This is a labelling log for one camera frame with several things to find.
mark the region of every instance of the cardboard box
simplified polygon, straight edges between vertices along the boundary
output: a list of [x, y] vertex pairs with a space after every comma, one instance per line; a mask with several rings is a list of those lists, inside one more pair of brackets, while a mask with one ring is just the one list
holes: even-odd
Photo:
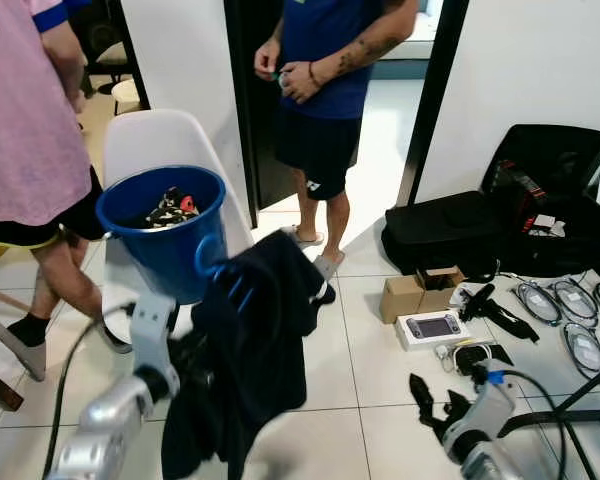
[[465, 278], [458, 267], [418, 272], [418, 283], [424, 293], [417, 313], [438, 312], [449, 308], [453, 292]]
[[384, 284], [380, 314], [384, 323], [395, 323], [399, 315], [418, 311], [424, 289], [414, 275], [389, 278]]

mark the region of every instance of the bucket handle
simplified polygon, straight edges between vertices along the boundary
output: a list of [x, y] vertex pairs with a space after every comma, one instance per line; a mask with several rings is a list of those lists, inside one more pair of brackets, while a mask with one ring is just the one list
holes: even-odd
[[210, 265], [210, 266], [206, 267], [202, 263], [202, 254], [204, 253], [205, 248], [207, 248], [207, 246], [210, 246], [212, 244], [219, 244], [219, 243], [220, 243], [220, 238], [218, 237], [218, 235], [213, 234], [213, 233], [209, 233], [209, 234], [205, 235], [202, 238], [202, 240], [200, 240], [200, 243], [198, 244], [198, 248], [196, 248], [196, 254], [194, 257], [194, 267], [200, 275], [205, 276], [207, 278], [211, 278], [216, 273], [218, 273], [218, 269], [221, 268], [221, 266], [218, 266], [218, 265]]

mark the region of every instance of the black shorts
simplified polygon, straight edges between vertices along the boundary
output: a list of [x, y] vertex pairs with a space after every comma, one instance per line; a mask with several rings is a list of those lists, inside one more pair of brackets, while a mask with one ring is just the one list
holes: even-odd
[[31, 226], [17, 222], [0, 222], [0, 245], [40, 248], [56, 240], [62, 228], [87, 240], [98, 240], [104, 229], [96, 217], [96, 202], [102, 187], [91, 167], [91, 191], [74, 206], [62, 212], [46, 225]]
[[309, 198], [329, 200], [344, 191], [361, 123], [361, 118], [314, 118], [280, 107], [276, 122], [278, 161], [304, 171]]

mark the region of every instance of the robotic hand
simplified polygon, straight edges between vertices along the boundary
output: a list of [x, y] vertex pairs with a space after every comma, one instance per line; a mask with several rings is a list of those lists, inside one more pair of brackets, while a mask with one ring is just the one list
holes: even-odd
[[433, 416], [433, 397], [424, 380], [409, 378], [411, 393], [420, 407], [420, 422], [431, 427], [449, 458], [462, 465], [468, 480], [522, 480], [513, 461], [494, 440], [515, 409], [514, 387], [502, 374], [509, 366], [499, 360], [479, 362], [473, 380], [479, 396], [472, 405], [449, 390], [445, 420]]
[[134, 373], [113, 385], [82, 413], [47, 480], [115, 480], [127, 448], [155, 404], [180, 389], [167, 337], [175, 326], [175, 300], [148, 293], [131, 319]]

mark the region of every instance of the white wall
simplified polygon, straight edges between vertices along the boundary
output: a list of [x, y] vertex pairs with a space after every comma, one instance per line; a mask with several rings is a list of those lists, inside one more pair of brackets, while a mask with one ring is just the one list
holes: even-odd
[[151, 107], [184, 110], [198, 119], [249, 218], [223, 2], [122, 5]]
[[478, 188], [516, 123], [600, 130], [600, 0], [470, 1], [416, 202]]

